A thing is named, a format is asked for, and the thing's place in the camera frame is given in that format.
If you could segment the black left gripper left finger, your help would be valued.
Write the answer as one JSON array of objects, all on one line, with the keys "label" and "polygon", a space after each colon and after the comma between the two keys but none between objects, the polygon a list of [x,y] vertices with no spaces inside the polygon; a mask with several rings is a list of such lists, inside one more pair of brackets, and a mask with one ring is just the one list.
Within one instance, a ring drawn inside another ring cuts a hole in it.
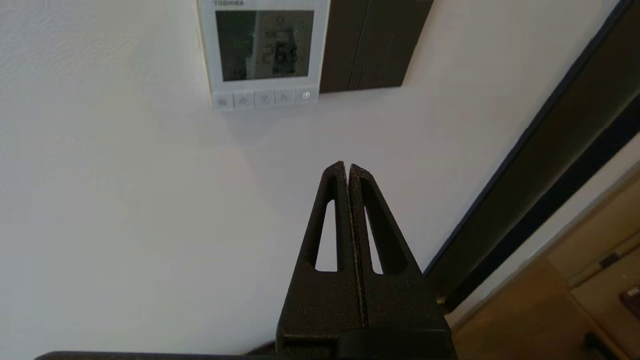
[{"label": "black left gripper left finger", "polygon": [[[316,268],[329,203],[334,206],[336,271]],[[358,266],[345,164],[335,162],[320,178],[285,303],[276,329],[276,353],[299,359],[331,359],[339,338],[362,328]]]}]

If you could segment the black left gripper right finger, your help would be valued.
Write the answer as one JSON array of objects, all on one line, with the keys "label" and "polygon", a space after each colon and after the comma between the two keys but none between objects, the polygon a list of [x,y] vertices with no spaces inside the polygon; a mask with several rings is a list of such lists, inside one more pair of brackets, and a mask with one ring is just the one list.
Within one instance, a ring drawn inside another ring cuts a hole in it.
[{"label": "black left gripper right finger", "polygon": [[373,175],[352,164],[349,200],[365,327],[407,347],[450,347],[450,326]]}]

